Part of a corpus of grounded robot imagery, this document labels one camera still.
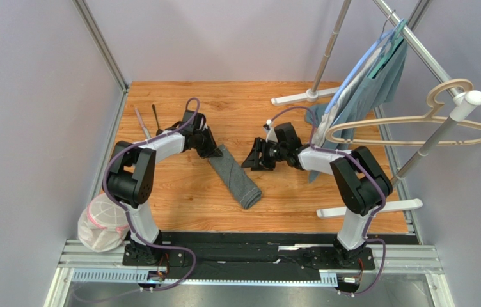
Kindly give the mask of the black spoon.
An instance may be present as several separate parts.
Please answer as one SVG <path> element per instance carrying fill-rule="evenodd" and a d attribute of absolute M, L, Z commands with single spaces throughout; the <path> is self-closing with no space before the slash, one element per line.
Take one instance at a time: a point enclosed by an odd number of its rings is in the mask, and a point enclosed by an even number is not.
<path fill-rule="evenodd" d="M 152 104 L 152 112 L 154 114 L 155 123 L 156 123 L 156 127 L 157 127 L 155 135 L 158 136 L 158 135 L 161 135 L 163 133 L 163 130 L 161 129 L 161 125 L 160 125 L 160 122 L 159 122 L 159 117 L 158 117 L 158 114 L 157 114 L 157 109 L 156 109 L 155 104 Z"/>

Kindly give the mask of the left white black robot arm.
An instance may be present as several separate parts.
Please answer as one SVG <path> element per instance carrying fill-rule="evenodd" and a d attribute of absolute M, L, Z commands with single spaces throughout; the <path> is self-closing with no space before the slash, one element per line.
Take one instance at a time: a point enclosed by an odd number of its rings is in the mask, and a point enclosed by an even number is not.
<path fill-rule="evenodd" d="M 187 110 L 182 120 L 139 143 L 118 142 L 106 168 L 102 188 L 123 209 L 130 228 L 130 246 L 158 256 L 165 249 L 148 204 L 157 163 L 196 150 L 199 157 L 222 157 L 204 114 Z"/>

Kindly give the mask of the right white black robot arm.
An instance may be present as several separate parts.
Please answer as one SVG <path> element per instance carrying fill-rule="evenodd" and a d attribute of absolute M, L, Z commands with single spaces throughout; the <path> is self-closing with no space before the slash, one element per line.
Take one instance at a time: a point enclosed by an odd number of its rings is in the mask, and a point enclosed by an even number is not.
<path fill-rule="evenodd" d="M 332 175 L 347 208 L 334 246 L 343 257 L 359 253 L 367 243 L 372 218 L 393 191 L 371 151 L 365 146 L 343 152 L 302 143 L 290 122 L 264 127 L 267 137 L 255 138 L 242 168 L 272 171 L 277 162 L 285 162 L 295 169 Z"/>

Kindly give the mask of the grey stitched cloth napkin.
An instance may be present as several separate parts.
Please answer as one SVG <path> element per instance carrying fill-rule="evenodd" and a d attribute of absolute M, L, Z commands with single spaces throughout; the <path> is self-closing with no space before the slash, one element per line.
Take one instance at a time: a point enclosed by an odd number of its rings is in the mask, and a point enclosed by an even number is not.
<path fill-rule="evenodd" d="M 262 198 L 261 189 L 250 179 L 225 145 L 219 145 L 221 157 L 211 157 L 210 165 L 237 203 L 243 209 L 250 209 Z"/>

